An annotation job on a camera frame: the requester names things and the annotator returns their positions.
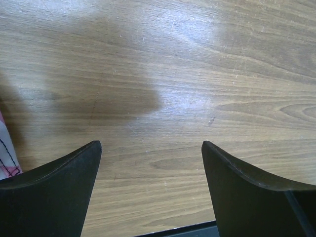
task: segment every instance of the wood grain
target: wood grain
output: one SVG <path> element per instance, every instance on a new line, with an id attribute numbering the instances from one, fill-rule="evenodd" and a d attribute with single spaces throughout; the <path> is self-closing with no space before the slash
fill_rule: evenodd
<path id="1" fill-rule="evenodd" d="M 0 109 L 22 168 L 99 139 L 82 236 L 214 220 L 203 140 L 316 184 L 313 0 L 2 0 Z"/>

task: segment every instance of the stitching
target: stitching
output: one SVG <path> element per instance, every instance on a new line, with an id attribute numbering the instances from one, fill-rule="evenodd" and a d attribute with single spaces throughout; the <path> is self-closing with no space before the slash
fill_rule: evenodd
<path id="1" fill-rule="evenodd" d="M 3 144 L 4 148 L 6 149 L 6 152 L 9 154 L 9 156 L 10 156 L 10 158 L 11 158 L 13 164 L 15 165 L 15 168 L 18 169 L 18 171 L 20 172 L 20 169 L 18 168 L 18 166 L 17 166 L 16 163 L 14 162 L 13 157 L 11 156 L 11 154 L 10 154 L 8 148 L 6 147 L 6 145 L 5 145 L 5 143 L 3 142 L 3 140 L 1 140 L 1 138 L 0 138 L 0 142 Z"/>
<path id="2" fill-rule="evenodd" d="M 20 174 L 21 170 L 20 170 L 19 168 L 15 168 L 14 171 L 12 171 L 12 174 L 13 174 L 16 170 L 17 170 L 17 172 L 16 172 L 16 174 L 14 174 L 14 175 Z"/>
<path id="3" fill-rule="evenodd" d="M 50 173 L 36 179 L 36 180 L 33 180 L 32 182 L 26 182 L 26 183 L 23 183 L 23 184 L 20 184 L 14 188 L 21 188 L 21 187 L 27 187 L 27 186 L 30 186 L 30 185 L 34 185 L 36 184 L 37 182 L 43 180 L 43 179 L 46 179 L 48 176 L 54 174 L 56 171 L 60 170 L 61 168 L 63 168 L 64 166 L 68 165 L 69 163 L 71 163 L 74 159 L 76 159 L 77 157 L 79 157 L 83 152 L 85 152 L 87 149 L 89 149 L 92 145 L 94 145 L 97 141 L 92 141 L 88 144 L 86 144 L 85 146 L 79 148 L 82 149 L 82 151 L 80 151 L 79 153 L 77 153 L 76 155 L 74 155 L 73 157 L 70 157 L 68 160 L 66 160 L 63 164 L 61 164 L 60 166 L 58 166 L 57 168 L 55 168 L 53 171 L 51 171 Z M 9 187 L 1 187 L 0 188 L 1 190 L 10 190 L 10 189 L 13 189 L 11 186 Z"/>
<path id="4" fill-rule="evenodd" d="M 2 159 L 0 159 L 0 162 L 4 166 L 5 170 L 8 172 L 9 176 L 13 176 L 12 173 L 8 170 L 8 168 L 4 165 Z"/>

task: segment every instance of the scratch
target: scratch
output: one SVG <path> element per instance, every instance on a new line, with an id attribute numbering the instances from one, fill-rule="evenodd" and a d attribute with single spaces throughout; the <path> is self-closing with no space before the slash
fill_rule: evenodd
<path id="1" fill-rule="evenodd" d="M 214 123 L 215 118 L 216 118 L 216 117 L 211 118 L 211 120 L 208 122 L 208 126 L 209 126 L 209 127 Z"/>
<path id="2" fill-rule="evenodd" d="M 167 188 L 167 182 L 166 182 L 166 181 L 164 182 L 164 186 L 165 186 L 165 188 L 164 188 L 164 189 L 165 189 L 166 191 L 168 191 L 168 188 Z"/>
<path id="3" fill-rule="evenodd" d="M 233 73 L 234 73 L 235 70 L 236 70 L 237 62 L 238 62 L 238 61 L 236 61 L 236 63 L 235 63 L 235 66 L 234 66 L 234 69 L 233 69 Z"/>
<path id="4" fill-rule="evenodd" d="M 194 200 L 194 204 L 195 204 L 195 206 L 197 208 L 198 207 L 197 200 L 194 197 L 192 199 Z"/>
<path id="5" fill-rule="evenodd" d="M 47 11 L 52 15 L 54 16 L 54 14 L 48 9 L 48 7 L 46 6 L 45 2 L 42 0 L 41 1 L 43 3 L 43 5 L 46 7 Z"/>
<path id="6" fill-rule="evenodd" d="M 249 45 L 249 41 L 251 40 L 251 36 L 249 37 L 248 41 L 247 41 L 247 45 Z"/>
<path id="7" fill-rule="evenodd" d="M 137 133 L 136 133 L 129 125 L 127 125 L 127 126 L 129 127 L 130 130 L 132 130 L 132 132 L 133 132 L 136 136 L 138 136 Z"/>
<path id="8" fill-rule="evenodd" d="M 97 101 L 98 101 L 99 93 L 100 93 L 100 91 L 98 91 L 97 95 L 95 96 L 95 100 L 94 100 L 94 103 L 93 103 L 93 108 L 92 108 L 91 115 L 90 115 L 89 125 L 91 125 L 91 121 L 92 121 L 92 117 L 93 117 L 93 114 L 94 114 L 94 111 L 95 111 L 95 108 L 96 108 L 96 104 L 97 104 Z"/>

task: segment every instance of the tabletop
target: tabletop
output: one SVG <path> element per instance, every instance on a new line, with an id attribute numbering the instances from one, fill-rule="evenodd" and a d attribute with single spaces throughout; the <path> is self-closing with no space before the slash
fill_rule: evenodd
<path id="1" fill-rule="evenodd" d="M 204 140 L 316 184 L 313 0 L 2 0 L 0 110 L 24 171 L 100 140 L 82 236 L 214 220 Z"/>

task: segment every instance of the clothing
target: clothing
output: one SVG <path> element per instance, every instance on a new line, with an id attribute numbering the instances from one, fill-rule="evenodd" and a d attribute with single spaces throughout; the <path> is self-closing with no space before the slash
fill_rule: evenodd
<path id="1" fill-rule="evenodd" d="M 0 180 L 21 173 L 9 132 L 0 112 Z"/>

